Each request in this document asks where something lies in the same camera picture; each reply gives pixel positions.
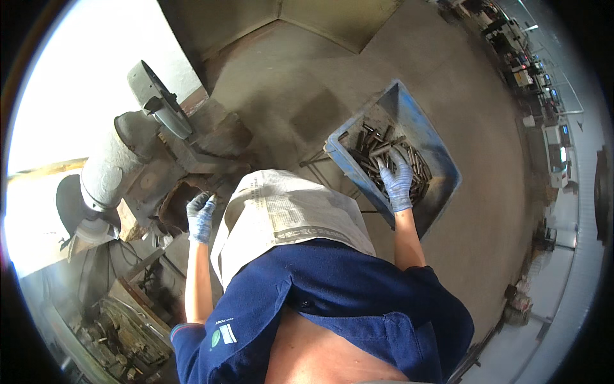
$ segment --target navy blue polo shirt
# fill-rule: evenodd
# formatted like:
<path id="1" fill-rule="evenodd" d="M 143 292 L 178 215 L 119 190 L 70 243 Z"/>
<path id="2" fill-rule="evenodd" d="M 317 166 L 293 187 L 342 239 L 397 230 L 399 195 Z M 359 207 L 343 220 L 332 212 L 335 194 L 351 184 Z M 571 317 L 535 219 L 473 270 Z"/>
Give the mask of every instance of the navy blue polo shirt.
<path id="1" fill-rule="evenodd" d="M 171 331 L 181 383 L 263 383 L 284 304 L 416 382 L 445 382 L 473 337 L 469 312 L 430 267 L 401 271 L 315 239 L 247 264 L 204 326 Z"/>

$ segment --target shirt logo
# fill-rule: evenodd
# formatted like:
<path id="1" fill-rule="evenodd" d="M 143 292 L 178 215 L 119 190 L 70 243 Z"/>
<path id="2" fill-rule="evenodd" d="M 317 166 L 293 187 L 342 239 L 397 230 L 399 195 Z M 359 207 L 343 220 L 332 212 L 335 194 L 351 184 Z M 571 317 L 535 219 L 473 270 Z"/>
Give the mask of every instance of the shirt logo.
<path id="1" fill-rule="evenodd" d="M 220 336 L 222 337 L 222 340 L 224 340 L 224 344 L 236 343 L 235 334 L 232 332 L 230 324 L 224 324 L 220 327 L 220 329 L 216 329 L 216 331 L 213 332 L 213 335 L 211 335 L 211 348 L 209 351 L 211 351 L 220 342 Z"/>

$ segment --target worker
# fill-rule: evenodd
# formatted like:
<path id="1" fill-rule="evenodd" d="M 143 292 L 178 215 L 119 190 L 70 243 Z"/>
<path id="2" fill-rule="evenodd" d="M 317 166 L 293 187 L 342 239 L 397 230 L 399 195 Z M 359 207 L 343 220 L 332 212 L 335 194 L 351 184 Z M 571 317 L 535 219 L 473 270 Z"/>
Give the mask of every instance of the worker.
<path id="1" fill-rule="evenodd" d="M 348 240 L 349 235 L 339 240 L 325 231 L 323 236 L 271 246 L 256 255 L 230 281 L 223 278 L 225 292 L 214 308 L 208 244 L 216 196 L 201 194 L 187 205 L 187 323 L 177 325 L 170 335 L 181 383 L 444 383 L 450 378 L 470 345 L 473 321 L 427 266 L 409 198 L 412 169 L 397 149 L 390 156 L 395 173 L 381 160 L 378 165 L 394 210 L 394 265 L 356 250 L 354 244 L 360 241 Z M 307 212 L 305 220 L 333 225 L 347 216 L 362 222 L 355 200 L 315 183 L 318 187 L 305 194 L 311 182 L 285 171 L 259 175 L 274 172 L 296 178 L 283 195 L 286 204 L 296 204 L 295 212 Z M 275 198 L 279 188 L 266 187 L 261 191 Z M 233 196 L 241 191 L 239 185 Z M 306 199 L 328 204 L 343 198 L 357 211 L 348 208 L 351 212 L 344 216 L 334 208 L 319 211 L 316 205 L 301 211 Z M 252 200 L 233 206 L 249 206 Z M 245 215 L 256 217 L 255 208 L 229 215 L 230 209 L 229 203 L 223 225 L 249 221 Z M 266 230 L 263 227 L 254 230 Z M 366 232 L 351 225 L 335 228 L 332 234 Z M 240 249 L 261 249 L 260 237 L 245 237 L 250 240 L 240 241 Z M 229 244 L 232 238 L 224 247 L 238 246 Z"/>

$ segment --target factory floor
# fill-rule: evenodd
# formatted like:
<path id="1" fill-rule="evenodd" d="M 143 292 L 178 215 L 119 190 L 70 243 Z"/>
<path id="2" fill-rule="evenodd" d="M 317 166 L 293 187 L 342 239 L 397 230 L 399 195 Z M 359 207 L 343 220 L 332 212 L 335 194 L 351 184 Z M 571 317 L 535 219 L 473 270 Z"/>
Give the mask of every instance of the factory floor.
<path id="1" fill-rule="evenodd" d="M 406 1 L 358 55 L 278 21 L 227 47 L 207 67 L 211 96 L 254 134 L 248 151 L 255 167 L 313 181 L 298 163 L 374 93 L 400 79 L 463 179 L 422 240 L 427 263 L 469 309 L 473 341 L 483 339 L 500 318 L 507 284 L 519 277 L 535 222 L 515 102 L 476 36 L 447 24 L 432 4 Z M 318 168 L 335 189 L 351 193 L 334 163 Z M 370 208 L 363 196 L 358 201 Z M 393 232 L 378 214 L 364 219 L 378 256 L 391 261 Z M 186 269 L 185 238 L 168 254 Z"/>

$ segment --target gray knit glove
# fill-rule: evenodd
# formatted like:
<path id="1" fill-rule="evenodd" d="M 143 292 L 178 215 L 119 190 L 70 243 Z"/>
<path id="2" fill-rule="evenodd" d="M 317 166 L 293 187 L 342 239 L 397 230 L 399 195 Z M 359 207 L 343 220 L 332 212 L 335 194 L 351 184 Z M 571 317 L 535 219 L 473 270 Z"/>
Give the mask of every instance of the gray knit glove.
<path id="1" fill-rule="evenodd" d="M 405 160 L 396 149 L 392 148 L 390 150 L 390 157 L 397 165 L 397 173 L 392 174 L 392 171 L 384 165 L 384 162 L 380 158 L 378 158 L 379 174 L 382 176 L 384 187 L 386 187 L 386 191 L 388 192 L 392 210 L 394 212 L 399 212 L 413 207 L 410 200 L 410 187 L 413 172 L 410 165 L 407 164 L 407 160 Z"/>
<path id="2" fill-rule="evenodd" d="M 215 195 L 199 194 L 188 203 L 185 210 L 188 214 L 188 230 L 190 241 L 198 241 L 209 244 L 211 236 L 211 218 L 216 208 L 217 197 Z"/>

